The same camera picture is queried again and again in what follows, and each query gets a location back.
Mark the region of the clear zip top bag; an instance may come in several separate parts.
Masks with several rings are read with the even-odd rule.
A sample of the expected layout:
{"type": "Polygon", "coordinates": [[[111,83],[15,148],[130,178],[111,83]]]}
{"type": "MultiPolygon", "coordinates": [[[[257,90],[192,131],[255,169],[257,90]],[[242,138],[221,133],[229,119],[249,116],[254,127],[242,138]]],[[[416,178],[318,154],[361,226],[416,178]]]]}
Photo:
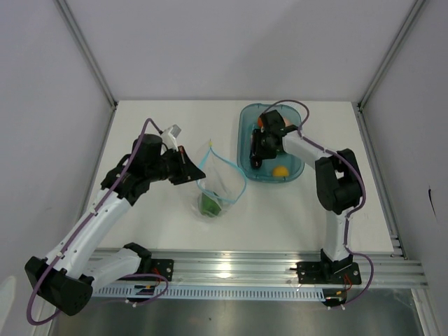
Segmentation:
{"type": "Polygon", "coordinates": [[[236,163],[219,154],[210,140],[199,148],[193,162],[206,177],[195,181],[190,191],[192,210],[209,221],[224,216],[246,192],[248,179],[245,173],[236,163]],[[199,212],[198,197],[202,193],[214,198],[221,205],[222,211],[217,217],[203,216],[199,212]]]}

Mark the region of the green bell pepper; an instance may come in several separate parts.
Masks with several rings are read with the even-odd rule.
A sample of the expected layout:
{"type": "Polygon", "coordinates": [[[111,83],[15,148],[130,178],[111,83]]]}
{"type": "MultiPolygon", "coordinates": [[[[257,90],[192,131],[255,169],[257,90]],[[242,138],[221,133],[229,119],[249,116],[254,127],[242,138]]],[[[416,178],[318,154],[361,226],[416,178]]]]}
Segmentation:
{"type": "Polygon", "coordinates": [[[199,212],[203,216],[217,217],[222,211],[221,205],[212,197],[202,193],[198,197],[199,212]]]}

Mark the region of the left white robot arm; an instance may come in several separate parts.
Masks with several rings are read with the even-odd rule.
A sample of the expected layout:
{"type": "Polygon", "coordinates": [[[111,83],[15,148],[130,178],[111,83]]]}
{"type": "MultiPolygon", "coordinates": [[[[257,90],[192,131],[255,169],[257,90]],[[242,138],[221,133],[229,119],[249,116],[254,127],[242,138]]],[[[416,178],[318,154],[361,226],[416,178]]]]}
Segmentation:
{"type": "Polygon", "coordinates": [[[128,243],[94,267],[91,255],[109,230],[148,192],[154,182],[177,186],[205,178],[185,148],[168,148],[161,136],[142,134],[101,182],[92,206],[46,257],[32,256],[24,266],[33,298],[40,297],[68,316],[81,312],[95,290],[119,279],[167,278],[154,273],[152,253],[128,243]]]}

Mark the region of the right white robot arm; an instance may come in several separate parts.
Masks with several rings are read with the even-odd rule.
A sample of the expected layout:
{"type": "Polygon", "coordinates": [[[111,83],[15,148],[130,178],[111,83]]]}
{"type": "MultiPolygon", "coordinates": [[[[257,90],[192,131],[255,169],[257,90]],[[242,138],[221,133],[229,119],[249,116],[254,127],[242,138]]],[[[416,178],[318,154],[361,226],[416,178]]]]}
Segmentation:
{"type": "Polygon", "coordinates": [[[318,262],[298,262],[300,284],[359,284],[358,266],[349,250],[349,219],[365,202],[365,185],[356,156],[350,149],[333,151],[302,135],[297,125],[287,125],[276,110],[259,117],[252,132],[250,163],[259,169],[280,153],[301,159],[314,169],[316,194],[326,211],[326,234],[318,262]]]}

